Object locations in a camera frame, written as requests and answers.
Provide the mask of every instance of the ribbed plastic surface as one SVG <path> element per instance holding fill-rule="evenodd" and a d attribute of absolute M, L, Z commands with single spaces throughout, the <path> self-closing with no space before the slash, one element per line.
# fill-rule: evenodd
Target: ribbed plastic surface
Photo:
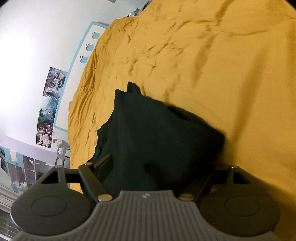
<path fill-rule="evenodd" d="M 210 226 L 193 202 L 172 191 L 127 192 L 99 203 L 80 227 L 61 235 L 39 237 L 20 232 L 15 241 L 278 241 L 272 233 L 234 237 Z"/>

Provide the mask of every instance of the black cloth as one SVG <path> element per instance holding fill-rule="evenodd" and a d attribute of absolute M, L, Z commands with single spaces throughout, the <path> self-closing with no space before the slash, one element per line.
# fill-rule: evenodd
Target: black cloth
<path fill-rule="evenodd" d="M 141 95 L 131 82 L 127 92 L 115 90 L 113 113 L 97 134 L 89 161 L 112 155 L 112 170 L 104 171 L 110 169 L 104 163 L 96 176 L 114 197 L 121 190 L 177 194 L 212 167 L 224 144 L 224 135 L 201 118 Z"/>

